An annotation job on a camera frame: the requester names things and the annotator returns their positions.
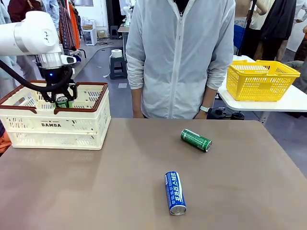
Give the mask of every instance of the orange garment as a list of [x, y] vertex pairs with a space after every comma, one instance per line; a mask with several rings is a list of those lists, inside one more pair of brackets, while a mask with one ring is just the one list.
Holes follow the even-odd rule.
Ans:
[[9, 135], [7, 132], [4, 132], [3, 136], [0, 138], [0, 156], [11, 146], [11, 144]]
[[76, 47], [76, 49], [80, 49], [79, 30], [78, 30], [76, 16], [75, 16], [75, 13], [73, 11], [71, 4], [69, 4], [69, 11], [70, 11], [70, 14], [71, 14], [71, 24], [72, 24], [73, 36], [75, 37], [75, 41], [76, 41], [75, 47]]

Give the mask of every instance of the bag strap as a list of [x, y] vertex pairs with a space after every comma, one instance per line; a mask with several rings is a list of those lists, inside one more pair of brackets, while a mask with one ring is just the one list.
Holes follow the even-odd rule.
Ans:
[[30, 2], [30, 0], [27, 0], [27, 1], [29, 3], [29, 6], [30, 6], [31, 10], [34, 10], [34, 7], [33, 7], [32, 3]]

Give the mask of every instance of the can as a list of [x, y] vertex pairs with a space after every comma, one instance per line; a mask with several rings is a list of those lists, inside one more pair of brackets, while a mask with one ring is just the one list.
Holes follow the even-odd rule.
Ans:
[[170, 171], [164, 176], [168, 210], [170, 214], [179, 216], [186, 212], [186, 202], [182, 193], [179, 174]]
[[68, 101], [67, 97], [61, 96], [56, 99], [56, 108], [72, 108], [72, 102]]
[[181, 132], [181, 139], [205, 152], [208, 152], [212, 145], [211, 140], [204, 138], [188, 129], [184, 129]]

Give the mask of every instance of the black pole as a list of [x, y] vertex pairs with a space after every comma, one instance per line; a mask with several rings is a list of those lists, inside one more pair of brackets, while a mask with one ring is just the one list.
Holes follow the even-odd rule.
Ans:
[[257, 0], [253, 0], [253, 4], [251, 6], [251, 9], [248, 11], [248, 16], [246, 18], [246, 27], [245, 27], [245, 30], [244, 30], [244, 35], [243, 35], [243, 38], [242, 38], [242, 41], [241, 41], [241, 44], [240, 44], [240, 49], [238, 51], [238, 56], [242, 56], [242, 45], [246, 39], [246, 30], [249, 28], [249, 25], [251, 23], [251, 17], [253, 16], [253, 12], [254, 12], [254, 9], [255, 9], [255, 6], [256, 6], [256, 2]]

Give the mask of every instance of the white plastic crate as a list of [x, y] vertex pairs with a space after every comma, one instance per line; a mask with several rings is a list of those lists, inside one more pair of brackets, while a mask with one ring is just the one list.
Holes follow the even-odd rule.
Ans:
[[111, 120], [107, 84], [77, 85], [73, 108], [55, 109], [39, 92], [23, 86], [1, 99], [0, 119], [13, 147], [100, 150]]

